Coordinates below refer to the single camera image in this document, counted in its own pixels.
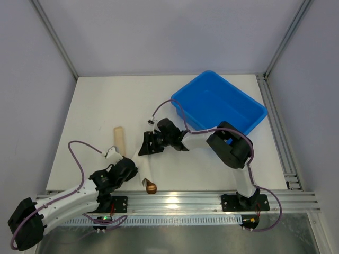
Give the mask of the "gold fork green handle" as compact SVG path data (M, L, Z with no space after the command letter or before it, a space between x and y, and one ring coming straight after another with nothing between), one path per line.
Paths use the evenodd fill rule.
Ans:
M147 187L148 180L146 178L144 178L141 183L142 183L143 187Z

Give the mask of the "copper spoon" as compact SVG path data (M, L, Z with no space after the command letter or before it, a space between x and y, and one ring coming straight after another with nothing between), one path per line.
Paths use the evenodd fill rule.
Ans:
M157 192L156 184L148 179L145 179L145 183L146 183L146 192L150 195L156 194Z

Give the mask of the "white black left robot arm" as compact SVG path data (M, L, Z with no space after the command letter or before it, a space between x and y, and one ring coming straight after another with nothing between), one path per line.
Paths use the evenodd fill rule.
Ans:
M11 248L28 250L74 216L105 212L110 208L111 194L137 172L138 168L131 159L122 158L107 169L95 171L78 187L38 201L30 197L20 201L8 220L13 235Z

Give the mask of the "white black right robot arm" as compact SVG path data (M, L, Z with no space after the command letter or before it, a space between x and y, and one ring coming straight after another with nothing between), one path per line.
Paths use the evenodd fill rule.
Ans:
M202 131L180 130L168 118L157 123L157 129L144 133L138 157L164 151L171 146L177 151L210 148L218 158L233 170L236 180L236 197L244 210L256 208L260 188L255 184L251 162L254 158L253 143L226 121L217 127Z

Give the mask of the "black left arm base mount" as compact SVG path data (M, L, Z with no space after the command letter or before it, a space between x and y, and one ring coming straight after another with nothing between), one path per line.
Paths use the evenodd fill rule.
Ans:
M102 207L100 208L100 213L127 213L127 207L127 196L111 196L104 201Z

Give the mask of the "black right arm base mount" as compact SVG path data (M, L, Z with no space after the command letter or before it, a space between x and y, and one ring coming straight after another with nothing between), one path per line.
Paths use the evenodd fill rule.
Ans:
M223 212L269 211L270 205L266 195L246 198L238 194L223 194L220 197Z

